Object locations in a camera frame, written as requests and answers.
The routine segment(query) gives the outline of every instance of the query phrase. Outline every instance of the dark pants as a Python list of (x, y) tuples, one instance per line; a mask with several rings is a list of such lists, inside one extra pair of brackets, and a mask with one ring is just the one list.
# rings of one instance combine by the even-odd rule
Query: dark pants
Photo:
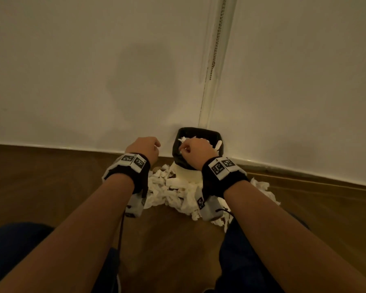
[[(52, 227), (35, 223), (14, 223), (0, 227), (0, 280), (52, 231)], [(110, 249), (92, 292), (118, 292), (118, 264), (117, 251)], [(221, 245), (220, 264), (222, 275), (216, 282), (216, 292), (283, 292), (235, 219)]]

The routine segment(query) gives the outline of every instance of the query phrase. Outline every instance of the crumpled tissue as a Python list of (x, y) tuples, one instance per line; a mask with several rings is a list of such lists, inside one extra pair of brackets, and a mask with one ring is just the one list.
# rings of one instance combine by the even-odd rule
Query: crumpled tissue
[[(251, 184), (258, 188), (264, 195), (269, 197), (272, 201), (277, 203), (275, 195), (267, 191), (270, 186), (267, 182), (258, 182), (254, 178), (251, 179)], [(153, 206), (167, 205), (175, 208), (178, 212), (191, 216), (196, 221), (200, 218), (199, 208), (195, 201), (195, 191), (197, 187), (202, 188), (203, 184), (188, 182), (181, 178), (176, 178), (175, 173), (167, 164), (159, 169), (150, 171), (148, 174), (148, 194), (144, 209)], [(230, 211), (226, 201), (223, 198), (218, 198), (221, 206)], [(213, 224), (223, 226), (226, 232), (233, 216), (224, 212), (224, 215), (212, 221)]]

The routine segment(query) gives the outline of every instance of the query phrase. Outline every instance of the forearm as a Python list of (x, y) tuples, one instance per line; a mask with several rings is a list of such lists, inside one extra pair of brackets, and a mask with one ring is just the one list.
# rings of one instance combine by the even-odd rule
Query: forearm
[(285, 292), (366, 292), (360, 272), (249, 182), (234, 184), (224, 197)]
[(0, 292), (90, 292), (134, 184), (109, 177), (1, 282)]

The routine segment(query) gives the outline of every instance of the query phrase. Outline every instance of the hand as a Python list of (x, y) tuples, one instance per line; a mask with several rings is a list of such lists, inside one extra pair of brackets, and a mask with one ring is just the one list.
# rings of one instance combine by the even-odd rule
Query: hand
[(205, 162), (211, 157), (217, 157), (217, 151), (210, 145), (208, 140), (190, 138), (186, 139), (179, 150), (190, 166), (201, 171)]
[(158, 158), (158, 148), (161, 144), (156, 137), (145, 137), (145, 138), (137, 138), (134, 143), (129, 145), (125, 153), (141, 153), (144, 154), (151, 166), (155, 164)]

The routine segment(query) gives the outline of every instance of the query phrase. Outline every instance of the person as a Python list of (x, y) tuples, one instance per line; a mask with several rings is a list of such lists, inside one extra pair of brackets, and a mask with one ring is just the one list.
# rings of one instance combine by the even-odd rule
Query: person
[[(158, 147), (155, 137), (138, 138), (126, 153), (151, 166)], [(204, 139), (187, 139), (180, 150), (203, 173), (217, 157)], [(118, 292), (110, 247), (135, 180), (112, 173), (55, 229), (0, 228), (0, 292)], [(208, 292), (366, 292), (366, 277), (246, 179), (221, 195), (235, 219), (220, 250), (222, 275)]]

